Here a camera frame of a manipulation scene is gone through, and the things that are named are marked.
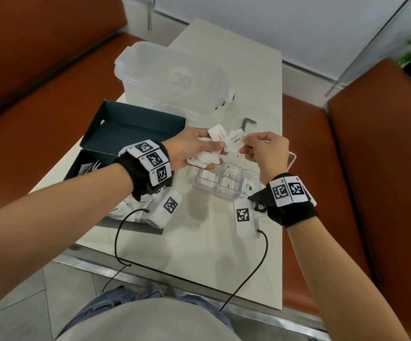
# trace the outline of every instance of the dark green box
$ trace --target dark green box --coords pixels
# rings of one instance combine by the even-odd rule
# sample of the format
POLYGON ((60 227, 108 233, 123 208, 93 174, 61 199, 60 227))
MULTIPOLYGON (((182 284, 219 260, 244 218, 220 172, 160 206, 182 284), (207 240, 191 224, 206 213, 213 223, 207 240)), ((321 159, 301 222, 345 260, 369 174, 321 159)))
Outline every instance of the dark green box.
MULTIPOLYGON (((185 118, 139 106, 105 100, 81 140, 79 152, 65 179, 78 176, 81 165, 101 162, 100 168, 114 162, 119 151, 147 139, 165 141, 185 128, 185 118)), ((103 218, 97 225, 118 228, 120 220, 103 218)), ((125 221, 122 229, 161 234, 149 224, 125 221)))

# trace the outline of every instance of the wrist strap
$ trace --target wrist strap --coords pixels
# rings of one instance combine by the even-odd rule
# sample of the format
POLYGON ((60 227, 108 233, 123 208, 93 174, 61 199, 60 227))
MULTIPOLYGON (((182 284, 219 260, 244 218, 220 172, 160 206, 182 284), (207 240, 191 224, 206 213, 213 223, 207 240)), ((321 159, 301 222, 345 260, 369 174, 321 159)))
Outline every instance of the wrist strap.
POLYGON ((318 215, 316 202, 299 177, 284 173, 261 191, 248 197, 254 202, 267 205, 267 216, 285 227, 318 215))
POLYGON ((114 163, 122 165, 133 181, 133 197, 153 194, 172 182, 169 154, 158 141, 146 140, 123 148, 114 163))

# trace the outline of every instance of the black cable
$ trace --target black cable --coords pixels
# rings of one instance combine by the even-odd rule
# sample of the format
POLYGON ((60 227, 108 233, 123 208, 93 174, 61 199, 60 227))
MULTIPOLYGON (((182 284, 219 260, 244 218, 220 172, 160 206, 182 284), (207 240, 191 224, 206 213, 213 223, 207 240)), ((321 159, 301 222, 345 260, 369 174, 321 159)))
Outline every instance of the black cable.
POLYGON ((231 298, 232 298, 233 296, 235 296, 235 295, 237 294, 237 292, 239 291, 239 289, 242 288, 242 286, 253 276, 254 273, 256 273, 256 271, 259 269, 259 267, 262 265, 262 263, 263 263, 264 260, 265 260, 265 256, 267 255, 267 251, 269 250, 269 240, 267 239, 267 236, 265 235, 264 231, 261 231, 261 230, 259 229, 258 232, 265 237, 265 252, 264 252, 264 256, 262 257, 261 262, 259 262, 258 266, 253 270, 253 272, 245 279, 245 281, 242 282, 242 284, 236 289, 236 291, 231 294, 231 296, 228 298, 228 300, 225 301, 225 303, 224 303, 223 306, 221 307, 220 311, 222 311, 222 310, 224 309, 224 307, 226 306, 227 303, 229 303, 229 301, 231 300, 231 298))
POLYGON ((103 292, 105 291, 106 286, 108 286, 108 284, 112 281, 112 279, 114 279, 114 278, 117 276, 117 274, 119 274, 123 269, 131 266, 131 263, 124 263, 124 262, 122 262, 122 261, 126 261, 126 262, 129 262, 129 261, 127 261, 127 260, 125 260, 125 259, 120 258, 120 257, 117 256, 117 239, 118 239, 118 237, 119 237, 120 229, 122 228, 122 225, 123 225, 124 221, 127 220, 127 218, 128 218, 130 215, 132 215, 133 213, 139 212, 139 211, 144 211, 144 212, 146 212, 146 213, 150 212, 149 210, 147 210, 147 209, 145 209, 145 208, 140 208, 140 209, 136 209, 136 210, 132 211, 132 212, 129 213, 125 218, 123 218, 123 220, 121 221, 121 223, 120 223, 120 225, 119 225, 119 227, 118 227, 118 229, 117 229, 116 237, 115 237, 115 239, 114 239, 114 256, 116 257, 116 259, 118 260, 118 262, 119 262, 120 264, 123 264, 124 266, 123 266, 122 269, 120 269, 111 279, 109 279, 108 282, 106 282, 106 285, 105 285, 105 286, 103 287, 103 289, 101 290, 101 293, 103 293, 103 292))

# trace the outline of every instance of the person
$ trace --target person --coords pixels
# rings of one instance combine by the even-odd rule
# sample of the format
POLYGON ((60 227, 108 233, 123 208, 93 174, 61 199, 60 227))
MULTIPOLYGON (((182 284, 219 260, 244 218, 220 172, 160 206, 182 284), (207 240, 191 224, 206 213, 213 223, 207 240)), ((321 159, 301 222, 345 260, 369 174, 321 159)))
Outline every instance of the person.
MULTIPOLYGON (((172 170, 184 168, 187 158, 204 150, 225 147, 198 136, 207 137, 207 129, 186 128, 163 142, 172 170)), ((259 165, 263 184, 287 172, 286 138, 255 133, 243 142, 240 153, 259 165)), ((129 173, 112 164, 0 209, 0 299, 83 236, 132 190, 129 173)), ((287 232, 333 340, 409 340, 387 301, 318 217, 291 225, 287 232)), ((204 302, 115 289, 86 306, 58 340, 238 340, 229 320, 204 302)))

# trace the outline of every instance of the tabletop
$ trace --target tabletop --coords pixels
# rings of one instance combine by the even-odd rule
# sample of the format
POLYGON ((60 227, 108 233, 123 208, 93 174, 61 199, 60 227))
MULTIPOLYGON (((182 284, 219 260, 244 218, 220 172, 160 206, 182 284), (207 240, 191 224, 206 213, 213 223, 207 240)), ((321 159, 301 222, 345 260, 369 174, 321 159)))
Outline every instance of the tabletop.
MULTIPOLYGON (((200 19, 169 47, 225 69, 236 100, 223 110, 224 119, 237 120, 242 110, 259 119, 270 115, 270 122, 261 122, 258 130, 281 134, 281 52, 200 19)), ((124 95, 118 101, 132 103, 124 95)), ((79 151, 78 141, 32 191, 62 181, 79 151)), ((122 230, 118 254, 166 274, 232 293, 260 262, 265 241, 263 237, 239 238, 232 204, 191 189, 194 170, 188 167, 175 175, 174 187, 183 195, 183 202, 163 234, 122 230)), ((282 227, 268 218, 261 218, 259 227, 269 240, 267 257, 237 296, 282 309, 282 227)), ((115 229, 95 226, 77 243, 114 255, 115 235, 115 229)))

